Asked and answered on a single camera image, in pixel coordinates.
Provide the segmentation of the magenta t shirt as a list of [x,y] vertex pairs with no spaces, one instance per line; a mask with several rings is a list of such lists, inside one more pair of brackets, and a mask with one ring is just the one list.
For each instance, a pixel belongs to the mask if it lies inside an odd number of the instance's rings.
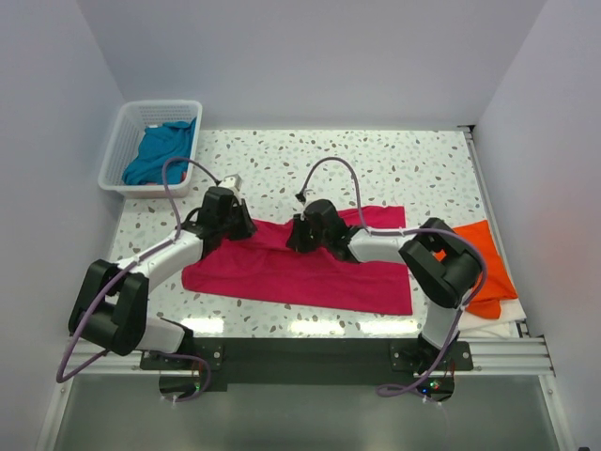
[[308,254],[285,246],[290,221],[258,220],[250,239],[224,240],[182,271],[182,286],[194,292],[255,301],[291,303],[410,316],[408,268],[388,262],[348,263],[320,247]]

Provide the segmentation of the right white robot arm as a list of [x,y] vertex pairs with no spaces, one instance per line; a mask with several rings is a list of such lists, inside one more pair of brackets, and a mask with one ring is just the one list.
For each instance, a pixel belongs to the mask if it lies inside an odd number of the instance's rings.
[[415,356],[431,369],[447,363],[458,322],[488,276],[482,253],[439,218],[415,229],[347,225],[331,201],[311,200],[305,194],[297,199],[303,210],[293,217],[286,246],[303,254],[324,248],[347,263],[405,266],[428,299]]

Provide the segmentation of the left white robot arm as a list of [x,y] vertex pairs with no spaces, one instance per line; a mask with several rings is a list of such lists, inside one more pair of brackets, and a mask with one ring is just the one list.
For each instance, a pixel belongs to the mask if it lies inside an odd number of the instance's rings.
[[124,356],[158,351],[173,368],[194,357],[193,333],[185,326],[147,313],[149,294],[165,280],[205,259],[222,241],[248,239],[256,232],[239,188],[230,180],[212,186],[181,228],[133,257],[93,262],[69,317],[72,337],[81,337]]

